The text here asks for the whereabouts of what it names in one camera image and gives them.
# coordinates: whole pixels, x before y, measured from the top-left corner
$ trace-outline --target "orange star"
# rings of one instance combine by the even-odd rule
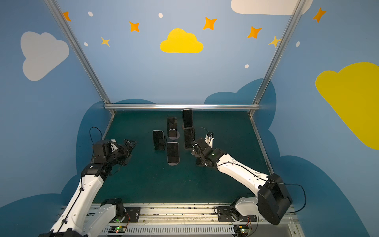
[[[254,37],[254,38],[257,38],[258,37],[258,33],[259,31],[261,30],[262,28],[260,29],[255,29],[254,27],[251,27],[251,32],[249,34],[249,36],[247,38],[250,38],[250,37]]]
[[[217,19],[210,20],[208,18],[205,18],[205,26],[204,26],[203,30],[205,30],[205,29],[213,30],[213,24],[215,23],[216,20]]]
[[[319,23],[321,17],[322,17],[325,13],[326,13],[326,11],[323,11],[323,10],[321,10],[321,8],[320,8],[320,10],[318,10],[317,15],[313,18],[313,20],[317,20],[317,23]]]
[[[138,29],[139,23],[134,24],[134,23],[132,23],[130,21],[129,21],[129,23],[132,26],[132,28],[130,29],[130,31],[138,31],[139,32],[139,29]]]
[[[69,12],[66,11],[65,13],[63,13],[64,15],[64,18],[66,18],[67,21],[71,21],[71,19],[69,18]]]

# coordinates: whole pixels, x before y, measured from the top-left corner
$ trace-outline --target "yellow star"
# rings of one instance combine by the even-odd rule
[[[205,18],[205,26],[204,26],[203,30],[205,30],[205,29],[213,30],[213,24],[215,23],[216,20],[217,19],[210,20],[208,18]]]
[[[65,13],[63,13],[64,15],[64,18],[66,18],[67,21],[71,21],[71,19],[69,18],[69,12],[66,11]]]
[[[259,31],[261,30],[262,28],[260,29],[255,29],[254,27],[251,27],[251,32],[249,34],[249,36],[247,38],[250,38],[250,37],[254,37],[254,38],[257,38],[258,37],[258,33]]]
[[[110,40],[105,40],[105,39],[103,39],[103,37],[101,37],[101,39],[103,40],[103,42],[101,43],[101,44],[106,44],[106,45],[108,45],[108,47],[109,47],[109,44],[108,44],[108,41]]]
[[[130,22],[130,21],[129,21],[129,23],[130,23],[130,25],[132,26],[132,28],[130,29],[131,32],[132,32],[132,31],[138,31],[138,32],[139,32],[139,29],[138,29],[138,25],[139,25],[139,23],[134,24],[134,23],[132,23],[132,22]]]
[[[276,36],[274,36],[274,41],[271,42],[271,43],[269,43],[268,45],[273,44],[273,45],[276,47],[276,44],[277,44],[279,41],[281,41],[281,40],[282,40],[282,39],[277,39]]]
[[[315,15],[315,17],[313,18],[313,20],[317,20],[317,23],[320,22],[321,17],[322,17],[325,13],[326,13],[326,11],[323,11],[323,10],[321,10],[321,8],[320,8],[320,10],[318,10],[317,15]]]

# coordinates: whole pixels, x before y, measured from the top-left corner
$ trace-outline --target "smartphone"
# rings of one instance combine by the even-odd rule
[[[161,130],[153,130],[154,150],[164,151],[164,135]]]
[[[172,165],[179,163],[179,143],[167,143],[167,163]]]
[[[178,118],[167,117],[167,136],[178,137]]]
[[[189,128],[193,127],[193,110],[183,110],[183,127]]]
[[[184,148],[192,149],[192,142],[196,139],[195,129],[184,129]]]

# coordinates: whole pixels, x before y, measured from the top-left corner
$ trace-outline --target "gray cloud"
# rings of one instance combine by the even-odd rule
[[[66,42],[49,33],[25,32],[21,36],[21,50],[26,57],[22,65],[25,76],[38,81],[69,56]]]

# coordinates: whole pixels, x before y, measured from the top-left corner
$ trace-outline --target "dark green table surface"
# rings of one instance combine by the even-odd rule
[[[167,164],[167,152],[153,149],[153,130],[167,135],[166,119],[178,118],[180,163]],[[129,203],[231,203],[250,190],[215,168],[198,167],[184,149],[181,111],[119,111],[106,139],[137,140],[127,166],[108,176],[94,202],[122,198]],[[196,138],[214,132],[213,148],[220,148],[239,162],[268,174],[250,119],[246,112],[194,111]]]

